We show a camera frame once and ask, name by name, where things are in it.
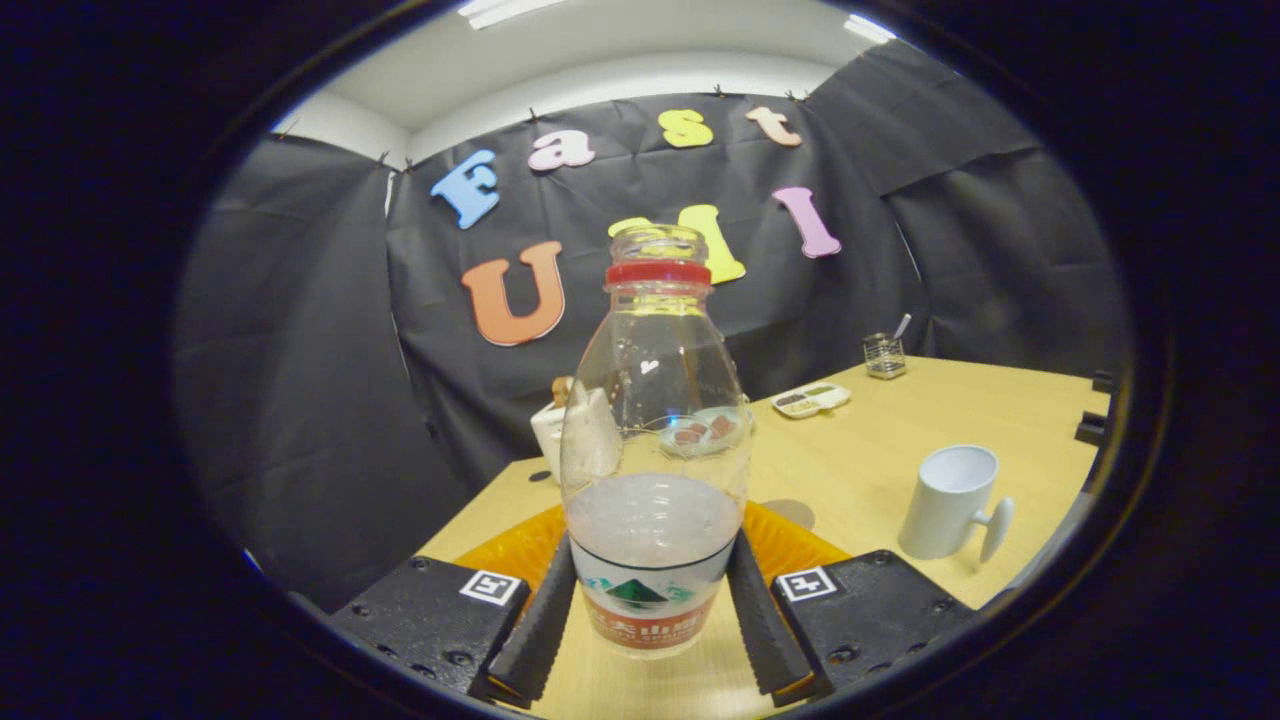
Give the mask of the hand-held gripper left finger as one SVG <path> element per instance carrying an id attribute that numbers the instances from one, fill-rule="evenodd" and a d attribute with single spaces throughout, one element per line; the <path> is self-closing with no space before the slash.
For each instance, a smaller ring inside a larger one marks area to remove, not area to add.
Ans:
<path id="1" fill-rule="evenodd" d="M 452 562 L 415 555 L 330 620 L 435 687 L 530 706 L 550 679 L 575 583 L 564 514 L 553 506 Z"/>

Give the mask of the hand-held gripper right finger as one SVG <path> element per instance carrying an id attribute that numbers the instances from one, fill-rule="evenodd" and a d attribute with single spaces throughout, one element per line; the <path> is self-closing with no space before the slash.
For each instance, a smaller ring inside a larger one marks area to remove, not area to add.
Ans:
<path id="1" fill-rule="evenodd" d="M 777 707 L 913 664 L 975 615 L 891 550 L 850 555 L 754 502 L 728 588 L 759 692 Z"/>

